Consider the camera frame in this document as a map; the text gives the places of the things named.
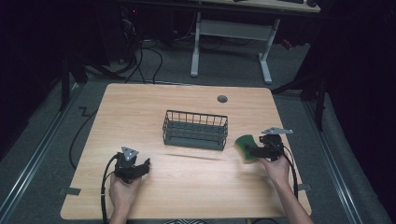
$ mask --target wooden table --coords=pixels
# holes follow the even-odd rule
[[[218,102],[219,95],[227,96],[228,102]],[[162,127],[167,109],[228,116],[224,150],[165,145]],[[245,164],[234,145],[245,134],[252,134],[259,145],[261,131],[273,126],[282,128],[282,122],[271,92],[264,88],[110,84],[70,186],[81,192],[66,196],[61,215],[102,218],[104,170],[110,158],[127,146],[140,151],[136,164],[151,158],[130,218],[283,217],[263,165]],[[289,147],[284,134],[282,139]],[[304,191],[299,200],[310,214]],[[108,195],[106,207],[110,216]]]

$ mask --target metal rail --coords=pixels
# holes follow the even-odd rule
[[[38,170],[41,162],[44,160],[47,152],[50,149],[50,142],[52,137],[58,131],[64,116],[67,114],[67,111],[70,108],[70,105],[77,98],[77,96],[81,93],[82,87],[79,85],[75,85],[72,90],[72,98],[69,104],[65,107],[64,110],[59,111],[56,115],[54,121],[51,123],[49,128],[47,129],[44,137],[40,141],[38,147],[36,148],[32,158],[29,160],[23,171],[21,172],[17,182],[15,183],[12,190],[9,192],[5,201],[0,207],[0,224],[7,223],[10,219],[14,209],[16,208],[18,202],[20,201],[23,193],[26,191],[33,177],[35,176],[36,171]]]
[[[313,106],[307,102],[302,102],[305,112],[311,117],[310,123],[312,127],[315,129],[315,133],[317,134],[318,140],[321,144],[321,149],[323,153],[323,159],[325,161],[325,165],[329,170],[329,174],[332,178],[332,182],[334,183],[335,189],[338,193],[338,197],[340,198],[341,204],[343,205],[347,218],[349,219],[349,223],[363,223],[361,220],[361,216],[355,203],[353,201],[352,195],[350,193],[349,187],[347,186],[344,178],[341,175],[340,170],[332,156],[332,152],[330,150],[329,145],[327,144],[327,140],[323,132],[318,129],[318,125],[315,123],[315,109]]]

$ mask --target dark background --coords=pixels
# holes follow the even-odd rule
[[[292,45],[312,44],[296,79],[323,72],[323,64],[332,65],[326,69],[326,91],[337,118],[380,202],[396,221],[392,212],[396,206],[396,170],[392,165],[396,127],[395,1],[318,3],[322,15],[347,15],[350,20],[327,25],[283,20],[276,43],[287,39]],[[174,30],[180,34],[188,31],[192,18],[192,12],[171,10],[138,8],[138,13],[141,35],[161,39],[168,45],[178,37]],[[227,16],[223,19],[242,20]],[[70,50],[78,49],[78,53],[99,64],[128,59],[119,20],[118,6],[0,3],[0,159],[59,80],[62,59]]]

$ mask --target gray carpet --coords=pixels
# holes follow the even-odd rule
[[[195,78],[190,77],[191,45],[189,43],[189,41],[184,41],[172,48],[155,42],[145,43],[146,47],[154,46],[152,49],[157,50],[163,56],[163,65],[156,76],[156,81],[274,89],[293,80],[309,49],[308,45],[290,50],[274,45],[268,58],[273,84],[268,86],[263,82],[256,54],[230,50],[231,47],[225,45],[221,45],[218,49],[210,49],[214,48],[216,43],[203,46],[206,49],[201,52],[200,74]],[[256,49],[256,45],[260,45],[260,43],[252,43],[249,47]],[[160,57],[150,50],[144,50],[143,54],[141,73],[145,80],[149,81],[152,80],[152,76],[160,64]],[[111,69],[117,70],[120,66],[113,64]],[[142,77],[136,72],[131,83],[141,83],[142,80]],[[49,144],[47,155],[7,223],[101,223],[101,220],[63,220],[60,217],[60,211],[64,196],[59,195],[58,192],[61,187],[68,187],[73,178],[74,170],[68,160],[68,151],[75,134],[87,119],[82,116],[80,107],[86,107],[87,114],[92,113],[98,108],[106,85],[112,82],[116,81],[103,76],[90,75],[88,83],[80,89],[81,92],[70,105],[58,132]],[[275,95],[275,101],[284,127],[294,130],[294,134],[288,135],[288,138],[302,180],[312,187],[307,192],[313,210],[312,218],[316,223],[349,223],[346,210],[338,196],[328,167],[325,165],[321,143],[311,122],[312,118],[307,114],[297,93],[298,91],[286,91]],[[47,100],[33,114],[18,142],[1,161],[0,202],[7,198],[18,176],[40,144],[46,130],[57,116],[60,99],[60,84],[58,84]],[[93,119],[82,129],[72,148],[75,164],[78,163],[92,123]],[[391,223],[343,136],[329,98],[326,99],[323,127],[323,134],[340,172],[350,188],[362,222]],[[244,219],[209,221],[218,224],[246,223]],[[276,221],[288,223],[285,218],[277,218]],[[134,223],[162,222],[163,220],[136,220]],[[258,223],[273,222],[263,220]]]

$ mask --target white desk frame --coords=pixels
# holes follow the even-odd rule
[[[259,53],[259,61],[262,66],[262,75],[266,84],[271,84],[271,74],[268,69],[267,57],[274,42],[280,19],[275,20],[273,26],[263,26],[228,21],[201,20],[201,13],[197,13],[195,43],[192,54],[191,76],[198,76],[199,68],[199,40],[200,35],[216,35],[233,38],[244,38],[266,41],[265,48]]]

